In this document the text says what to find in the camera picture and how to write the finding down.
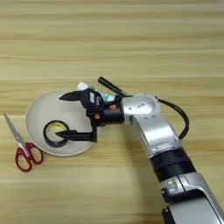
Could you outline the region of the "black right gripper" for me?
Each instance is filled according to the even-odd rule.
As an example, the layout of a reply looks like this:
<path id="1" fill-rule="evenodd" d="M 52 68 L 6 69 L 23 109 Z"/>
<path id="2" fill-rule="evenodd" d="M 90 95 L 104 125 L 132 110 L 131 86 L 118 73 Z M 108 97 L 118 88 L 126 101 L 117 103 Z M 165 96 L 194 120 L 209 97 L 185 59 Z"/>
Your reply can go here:
<path id="1" fill-rule="evenodd" d="M 68 102 L 77 102 L 83 95 L 82 91 L 73 91 L 63 94 L 59 99 Z M 56 135 L 69 141 L 97 141 L 97 126 L 106 124 L 123 123 L 122 97 L 117 96 L 113 101 L 100 100 L 98 105 L 87 107 L 87 117 L 90 119 L 92 130 L 79 132 L 76 129 L 68 129 L 56 132 Z"/>

